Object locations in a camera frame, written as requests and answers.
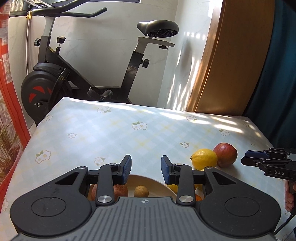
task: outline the tablecloth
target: tablecloth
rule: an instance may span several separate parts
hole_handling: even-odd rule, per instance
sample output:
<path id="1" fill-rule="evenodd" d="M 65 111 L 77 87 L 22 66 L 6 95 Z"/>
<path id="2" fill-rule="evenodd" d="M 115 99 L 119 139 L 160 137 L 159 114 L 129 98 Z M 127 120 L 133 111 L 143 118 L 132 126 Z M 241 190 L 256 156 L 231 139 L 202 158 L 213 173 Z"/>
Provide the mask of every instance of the tablecloth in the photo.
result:
<path id="1" fill-rule="evenodd" d="M 260 130 L 245 117 L 229 117 L 63 98 L 38 125 L 16 167 L 0 215 L 1 241 L 16 235 L 9 217 L 13 201 L 22 194 L 78 167 L 98 169 L 132 156 L 131 174 L 164 183 L 160 160 L 192 166 L 190 156 L 201 148 L 227 142 L 238 152 L 237 161 L 223 170 L 273 196 L 281 206 L 283 223 L 284 182 L 266 177 L 256 167 L 243 166 L 247 150 L 272 147 Z M 285 239 L 296 226 L 292 220 L 278 235 Z"/>

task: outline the blue gripper pad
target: blue gripper pad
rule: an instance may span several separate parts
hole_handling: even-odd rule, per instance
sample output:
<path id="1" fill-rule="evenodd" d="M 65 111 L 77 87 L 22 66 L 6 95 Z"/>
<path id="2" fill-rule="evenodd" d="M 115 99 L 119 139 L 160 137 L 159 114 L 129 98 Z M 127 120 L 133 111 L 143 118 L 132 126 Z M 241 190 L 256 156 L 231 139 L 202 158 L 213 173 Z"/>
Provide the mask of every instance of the blue gripper pad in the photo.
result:
<path id="1" fill-rule="evenodd" d="M 269 158 L 269 155 L 264 151 L 248 150 L 248 151 L 246 151 L 245 156 L 254 157 L 254 158 L 261 158 L 261 159 L 268 159 Z"/>
<path id="2" fill-rule="evenodd" d="M 165 183 L 170 184 L 170 175 L 168 171 L 168 165 L 165 162 L 163 157 L 161 157 L 161 172 L 163 173 L 163 179 L 165 180 Z"/>
<path id="3" fill-rule="evenodd" d="M 123 175 L 122 175 L 123 185 L 126 184 L 130 172 L 131 172 L 131 156 L 128 157 L 126 163 L 123 166 Z"/>

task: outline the beige plate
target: beige plate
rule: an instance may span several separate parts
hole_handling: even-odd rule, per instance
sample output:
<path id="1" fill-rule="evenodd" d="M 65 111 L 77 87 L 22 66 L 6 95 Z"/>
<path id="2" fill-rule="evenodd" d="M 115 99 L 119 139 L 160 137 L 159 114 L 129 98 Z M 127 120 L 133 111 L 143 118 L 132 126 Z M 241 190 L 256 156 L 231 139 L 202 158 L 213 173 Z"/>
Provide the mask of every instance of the beige plate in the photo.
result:
<path id="1" fill-rule="evenodd" d="M 141 185 L 145 186 L 148 189 L 149 197 L 172 197 L 173 200 L 176 201 L 177 195 L 164 184 L 148 177 L 132 175 L 132 174 L 129 175 L 128 181 L 127 181 L 128 196 L 133 197 L 135 188 Z M 91 191 L 93 187 L 94 187 L 94 184 L 92 184 L 89 189 L 89 196 L 88 196 L 89 200 L 90 200 Z"/>

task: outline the white wall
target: white wall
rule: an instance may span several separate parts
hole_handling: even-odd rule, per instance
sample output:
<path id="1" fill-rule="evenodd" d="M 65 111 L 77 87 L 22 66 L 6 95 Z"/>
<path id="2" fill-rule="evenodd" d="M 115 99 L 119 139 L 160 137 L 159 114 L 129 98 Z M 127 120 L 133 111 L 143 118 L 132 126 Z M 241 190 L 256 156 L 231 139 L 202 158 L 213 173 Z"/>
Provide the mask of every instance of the white wall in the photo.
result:
<path id="1" fill-rule="evenodd" d="M 175 22 L 179 34 L 172 37 L 157 107 L 185 110 L 205 49 L 214 7 L 222 0 L 179 0 Z"/>
<path id="2" fill-rule="evenodd" d="M 136 25 L 141 21 L 165 19 L 174 21 L 178 0 L 142 0 L 129 2 L 89 2 L 72 12 L 92 13 L 108 9 L 94 18 L 56 18 L 51 47 L 57 46 L 57 36 L 66 37 L 60 55 L 94 85 L 121 86 L 137 38 L 144 36 Z M 31 67 L 37 63 L 35 38 L 43 34 L 45 18 L 34 16 L 31 22 Z M 16 92 L 25 77 L 25 17 L 9 19 L 9 58 Z M 129 98 L 134 104 L 156 106 L 168 51 L 149 44 L 144 58 L 150 59 L 147 69 L 140 67 Z"/>

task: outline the gray ribbed surface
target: gray ribbed surface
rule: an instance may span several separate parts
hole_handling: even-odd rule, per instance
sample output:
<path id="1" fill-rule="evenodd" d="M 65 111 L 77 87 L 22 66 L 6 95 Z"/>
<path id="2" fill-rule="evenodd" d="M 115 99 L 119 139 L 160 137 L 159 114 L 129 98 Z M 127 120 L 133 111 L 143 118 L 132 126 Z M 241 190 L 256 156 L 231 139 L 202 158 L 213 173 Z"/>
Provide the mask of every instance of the gray ribbed surface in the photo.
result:
<path id="1" fill-rule="evenodd" d="M 39 239 L 19 235 L 13 241 Z M 171 198 L 126 198 L 109 207 L 100 207 L 80 229 L 52 241 L 231 241 L 241 240 L 214 233 L 191 207 L 175 205 Z M 253 241 L 275 240 L 266 235 Z"/>

